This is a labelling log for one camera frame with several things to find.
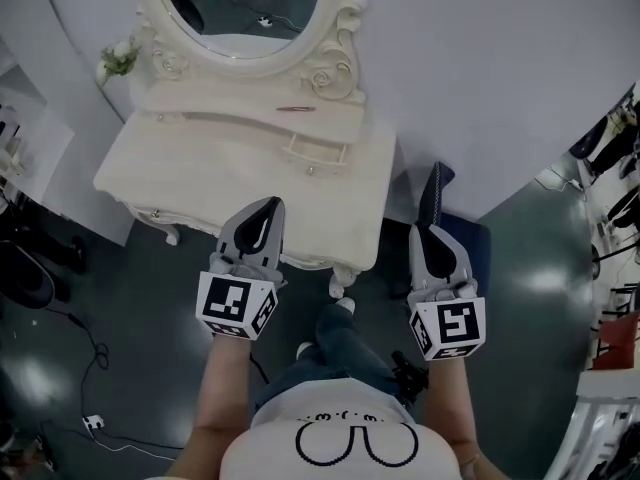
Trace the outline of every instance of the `black and white marker cube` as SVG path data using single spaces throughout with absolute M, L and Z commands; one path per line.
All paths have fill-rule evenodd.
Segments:
M 486 339 L 484 298 L 420 302 L 409 322 L 427 361 L 468 356 Z
M 277 304 L 271 281 L 200 272 L 196 317 L 217 334 L 256 340 Z

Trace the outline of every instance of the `white t-shirt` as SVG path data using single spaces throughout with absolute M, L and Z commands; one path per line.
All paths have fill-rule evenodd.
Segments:
M 304 382 L 269 401 L 224 455 L 221 480 L 460 480 L 451 447 L 355 379 Z

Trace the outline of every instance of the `electrical outlet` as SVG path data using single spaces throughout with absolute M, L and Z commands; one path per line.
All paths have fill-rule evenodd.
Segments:
M 92 430 L 104 428 L 104 420 L 97 414 L 94 416 L 85 416 L 82 418 L 82 422 L 84 423 L 84 426 L 87 427 L 89 433 L 91 433 Z
M 273 25 L 273 21 L 271 21 L 266 16 L 263 16 L 262 18 L 258 18 L 258 24 L 264 28 L 271 28 L 271 26 Z

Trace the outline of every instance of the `gray floor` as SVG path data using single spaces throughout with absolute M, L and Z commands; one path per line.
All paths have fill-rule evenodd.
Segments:
M 574 166 L 556 168 L 566 175 Z M 589 235 L 579 196 L 570 187 L 558 193 L 532 182 L 483 219 L 493 233 L 488 341 L 469 360 L 469 376 L 481 445 L 515 478 L 544 476 L 575 403 L 591 320 Z M 54 306 L 75 313 L 111 351 L 109 370 L 94 369 L 88 378 L 87 413 L 100 414 L 112 435 L 183 445 L 211 342 L 193 316 L 198 272 L 215 240 L 182 229 L 181 244 L 170 247 L 161 233 L 136 223 L 127 247 L 120 248 L 57 217 L 45 216 L 43 223 L 61 240 L 82 234 L 89 246 L 86 275 L 57 270 L 69 280 L 73 298 Z M 385 223 L 379 261 L 349 295 L 359 305 L 359 328 L 382 357 L 390 360 L 400 349 L 419 361 L 402 303 L 387 300 L 387 281 L 405 246 L 398 229 Z M 312 335 L 314 317 L 329 300 L 327 272 L 286 266 L 284 272 L 290 284 L 254 347 L 271 377 Z M 0 304 L 2 393 L 25 430 L 35 432 L 46 422 L 59 478 L 162 474 L 166 461 L 132 450 L 109 452 L 60 430 L 83 431 L 79 386 L 92 357 L 87 337 L 58 315 Z M 252 369 L 254 395 L 261 385 Z M 114 448 L 125 444 L 101 440 Z
M 191 0 L 204 21 L 203 35 L 251 34 L 294 39 L 304 29 L 317 0 Z M 282 16 L 290 20 L 273 20 L 271 28 L 263 28 L 256 20 L 264 15 Z

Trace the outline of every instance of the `small flower decoration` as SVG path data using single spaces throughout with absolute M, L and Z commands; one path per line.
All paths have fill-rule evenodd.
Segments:
M 131 72 L 139 52 L 140 47 L 135 45 L 133 36 L 102 50 L 96 70 L 98 83 L 102 86 L 114 75 L 124 76 Z

